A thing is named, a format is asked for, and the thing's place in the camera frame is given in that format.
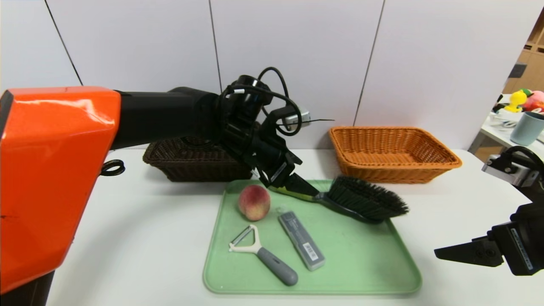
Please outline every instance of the black robot arm segment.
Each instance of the black robot arm segment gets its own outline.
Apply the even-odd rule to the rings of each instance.
[[[266,187],[283,187],[295,165],[302,163],[276,134],[278,120],[295,115],[296,129],[283,134],[298,133],[300,110],[290,98],[270,91],[254,77],[240,76],[221,95],[188,87],[167,93],[119,93],[121,118],[111,149],[200,137],[220,144],[238,162],[254,169]],[[274,97],[284,100],[285,106],[266,114],[265,121],[258,123],[263,106]]]
[[[217,94],[188,87],[167,93],[118,92],[121,118],[112,150],[175,137],[218,137]]]

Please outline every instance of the vegetable peeler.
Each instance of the vegetable peeler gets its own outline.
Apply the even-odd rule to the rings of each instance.
[[[236,245],[242,241],[251,231],[255,233],[255,242],[253,245],[248,247],[237,247]],[[254,253],[259,257],[259,259],[275,274],[284,284],[287,286],[293,286],[299,280],[297,273],[291,269],[285,262],[281,261],[274,254],[272,254],[267,249],[263,248],[261,245],[261,240],[259,239],[259,231],[257,227],[253,224],[250,224],[245,228],[236,239],[228,244],[230,247],[229,252],[241,252],[241,253]]]

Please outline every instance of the peach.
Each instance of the peach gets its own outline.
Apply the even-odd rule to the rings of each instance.
[[[240,193],[238,207],[250,221],[260,220],[270,210],[270,194],[262,186],[249,185]]]

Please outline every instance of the orange wicker basket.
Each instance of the orange wicker basket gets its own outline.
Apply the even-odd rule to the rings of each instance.
[[[461,160],[416,127],[339,126],[329,131],[344,175],[369,182],[427,183]]]

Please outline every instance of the black bristles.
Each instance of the black bristles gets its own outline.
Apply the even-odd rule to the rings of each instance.
[[[396,193],[349,176],[337,177],[327,197],[372,220],[388,219],[408,212],[408,206]]]

